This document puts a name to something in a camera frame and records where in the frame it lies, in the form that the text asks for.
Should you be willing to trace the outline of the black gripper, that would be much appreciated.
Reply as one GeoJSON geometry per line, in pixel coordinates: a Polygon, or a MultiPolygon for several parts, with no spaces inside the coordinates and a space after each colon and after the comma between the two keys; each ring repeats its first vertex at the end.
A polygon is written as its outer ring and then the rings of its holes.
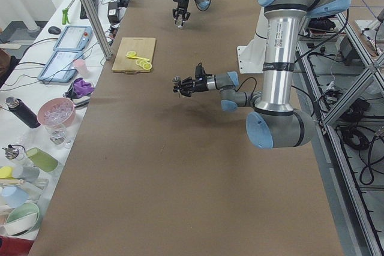
{"type": "Polygon", "coordinates": [[[177,7],[172,9],[174,24],[178,25],[179,12],[186,12],[182,15],[182,25],[189,19],[191,13],[188,11],[188,0],[173,0],[177,3],[177,7]]]}
{"type": "Polygon", "coordinates": [[[179,97],[191,97],[193,92],[209,91],[206,78],[192,79],[187,77],[186,79],[181,79],[180,77],[174,77],[173,84],[175,86],[191,86],[191,90],[173,88],[173,92],[177,93],[179,97]]]}

